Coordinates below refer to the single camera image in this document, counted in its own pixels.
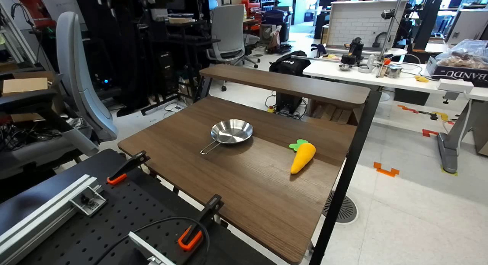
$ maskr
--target yellow object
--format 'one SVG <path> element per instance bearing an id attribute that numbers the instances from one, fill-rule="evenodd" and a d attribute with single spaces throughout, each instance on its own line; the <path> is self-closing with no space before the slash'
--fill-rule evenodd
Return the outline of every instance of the yellow object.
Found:
<path id="1" fill-rule="evenodd" d="M 300 147 L 298 147 L 297 154 L 291 165 L 291 174 L 296 174 L 303 169 L 303 167 L 312 160 L 315 152 L 316 149 L 314 145 L 308 142 L 301 144 Z"/>
<path id="2" fill-rule="evenodd" d="M 439 114 L 441 116 L 442 121 L 449 121 L 449 117 L 447 114 L 443 112 L 432 112 L 433 114 Z"/>
<path id="3" fill-rule="evenodd" d="M 416 76 L 413 76 L 415 77 L 415 80 L 417 80 L 418 82 L 424 82 L 424 83 L 427 83 L 429 82 L 429 80 L 423 76 L 420 76 L 420 75 L 416 75 Z"/>

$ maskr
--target chair backrest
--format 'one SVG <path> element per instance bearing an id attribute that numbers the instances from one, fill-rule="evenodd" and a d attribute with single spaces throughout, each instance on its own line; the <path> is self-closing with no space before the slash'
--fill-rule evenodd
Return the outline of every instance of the chair backrest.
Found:
<path id="1" fill-rule="evenodd" d="M 220 42 L 213 43 L 217 58 L 220 53 L 244 50 L 242 37 L 244 9 L 244 5 L 227 5 L 218 6 L 213 10 L 212 38 L 220 39 Z"/>
<path id="2" fill-rule="evenodd" d="M 76 13 L 67 11 L 59 16 L 56 49 L 59 72 L 64 74 L 63 83 L 75 100 L 78 113 L 92 126 L 100 141 L 115 140 L 119 131 L 113 124 L 112 114 L 93 89 Z"/>

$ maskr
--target whiteboard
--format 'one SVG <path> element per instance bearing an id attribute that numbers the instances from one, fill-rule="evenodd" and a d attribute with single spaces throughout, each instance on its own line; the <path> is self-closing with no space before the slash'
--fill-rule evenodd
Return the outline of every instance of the whiteboard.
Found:
<path id="1" fill-rule="evenodd" d="M 47 8 L 47 11 L 51 15 L 51 18 L 55 21 L 58 20 L 61 13 L 65 11 L 72 11 L 80 16 L 80 23 L 85 23 L 82 12 L 78 6 L 76 0 L 42 0 Z"/>

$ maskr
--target plastic bag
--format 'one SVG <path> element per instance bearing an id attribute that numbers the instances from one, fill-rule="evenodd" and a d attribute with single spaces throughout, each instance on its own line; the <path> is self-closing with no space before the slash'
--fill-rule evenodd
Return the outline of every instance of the plastic bag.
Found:
<path id="1" fill-rule="evenodd" d="M 488 41 L 465 39 L 435 59 L 440 66 L 488 69 L 487 45 Z"/>

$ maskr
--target small metal can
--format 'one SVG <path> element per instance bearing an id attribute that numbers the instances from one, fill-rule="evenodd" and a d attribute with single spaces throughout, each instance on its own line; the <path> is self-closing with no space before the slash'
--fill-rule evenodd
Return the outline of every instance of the small metal can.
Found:
<path id="1" fill-rule="evenodd" d="M 385 74 L 388 77 L 396 79 L 400 77 L 401 74 L 401 66 L 400 65 L 388 65 L 387 73 Z"/>

